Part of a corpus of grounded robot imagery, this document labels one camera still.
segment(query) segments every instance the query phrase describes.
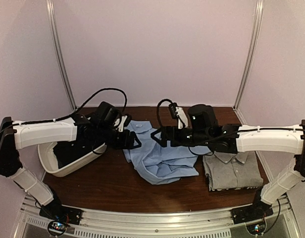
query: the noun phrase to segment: white basket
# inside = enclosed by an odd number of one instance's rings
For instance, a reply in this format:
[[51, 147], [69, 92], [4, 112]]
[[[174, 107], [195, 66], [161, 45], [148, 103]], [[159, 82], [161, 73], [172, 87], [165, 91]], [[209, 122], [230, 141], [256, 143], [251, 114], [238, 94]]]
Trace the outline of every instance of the white basket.
[[[64, 177], [79, 168], [87, 165], [89, 162], [95, 160], [99, 155], [96, 155], [93, 152], [86, 154], [80, 159], [72, 162], [71, 164], [58, 168], [58, 161], [56, 156], [54, 155], [53, 148], [56, 146], [57, 142], [45, 143], [38, 145], [38, 155], [40, 162], [42, 163], [45, 171], [49, 174], [52, 174], [56, 177]], [[106, 145], [102, 144], [94, 151], [100, 154], [103, 154], [106, 150]]]

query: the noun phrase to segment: brown wooden surface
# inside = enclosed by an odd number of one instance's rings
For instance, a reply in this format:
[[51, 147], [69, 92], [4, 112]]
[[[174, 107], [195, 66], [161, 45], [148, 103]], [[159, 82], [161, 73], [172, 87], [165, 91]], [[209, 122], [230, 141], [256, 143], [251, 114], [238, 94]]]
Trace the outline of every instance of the brown wooden surface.
[[[239, 123], [231, 108], [214, 108], [220, 124]], [[155, 107], [129, 107], [134, 120], [149, 120], [157, 128]], [[167, 108], [161, 109], [164, 125], [175, 124]], [[260, 173], [267, 176], [258, 161]], [[255, 190], [209, 192], [202, 159], [195, 168], [199, 176], [182, 178], [164, 185], [151, 185], [127, 163], [121, 150], [108, 149], [104, 155], [66, 177], [46, 174], [44, 182], [58, 194], [64, 205], [115, 212], [182, 212], [217, 209], [252, 203]]]

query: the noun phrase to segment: folded shirt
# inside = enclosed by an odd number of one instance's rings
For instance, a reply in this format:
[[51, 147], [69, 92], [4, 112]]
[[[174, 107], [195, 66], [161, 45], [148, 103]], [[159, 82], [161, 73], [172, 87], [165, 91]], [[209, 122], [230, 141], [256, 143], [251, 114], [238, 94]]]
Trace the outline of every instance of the folded shirt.
[[203, 157], [205, 175], [211, 190], [262, 186], [254, 151], [227, 154], [215, 152]]
[[[191, 154], [187, 147], [163, 148], [153, 139], [154, 129], [149, 121], [132, 120], [126, 127], [136, 132], [142, 146], [137, 149], [124, 150], [125, 158], [132, 162], [138, 174], [151, 184], [165, 184], [178, 181], [181, 177], [197, 176], [193, 167], [197, 156]], [[205, 154], [210, 150], [205, 146], [193, 148], [197, 154]]]

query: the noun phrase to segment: gray shirt collar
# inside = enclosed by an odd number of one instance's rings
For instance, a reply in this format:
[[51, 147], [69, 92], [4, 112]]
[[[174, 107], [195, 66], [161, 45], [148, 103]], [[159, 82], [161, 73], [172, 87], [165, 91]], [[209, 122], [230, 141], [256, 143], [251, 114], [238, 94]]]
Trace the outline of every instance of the gray shirt collar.
[[227, 154], [227, 153], [215, 152], [214, 156], [225, 164], [227, 164], [228, 162], [231, 161], [231, 159], [234, 159], [234, 158], [237, 159], [242, 164], [244, 164], [246, 162], [248, 152], [240, 152], [238, 154]]

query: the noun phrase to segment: white panel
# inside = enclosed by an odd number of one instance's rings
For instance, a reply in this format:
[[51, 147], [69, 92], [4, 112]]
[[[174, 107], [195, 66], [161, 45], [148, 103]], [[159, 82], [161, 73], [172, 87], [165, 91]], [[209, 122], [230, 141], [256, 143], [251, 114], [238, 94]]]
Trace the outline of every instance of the white panel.
[[[252, 125], [291, 125], [305, 119], [305, 0], [264, 2], [260, 38], [240, 110]], [[293, 156], [263, 155], [274, 176]], [[305, 238], [305, 183], [288, 195]]]
[[[48, 119], [70, 112], [55, 58], [45, 1], [0, 0], [0, 122]], [[41, 178], [36, 147], [21, 151]], [[0, 237], [11, 235], [24, 193], [0, 176]]]
[[[234, 104], [251, 39], [255, 0], [54, 1], [78, 105], [102, 87], [129, 105]], [[118, 93], [102, 99], [123, 104]]]

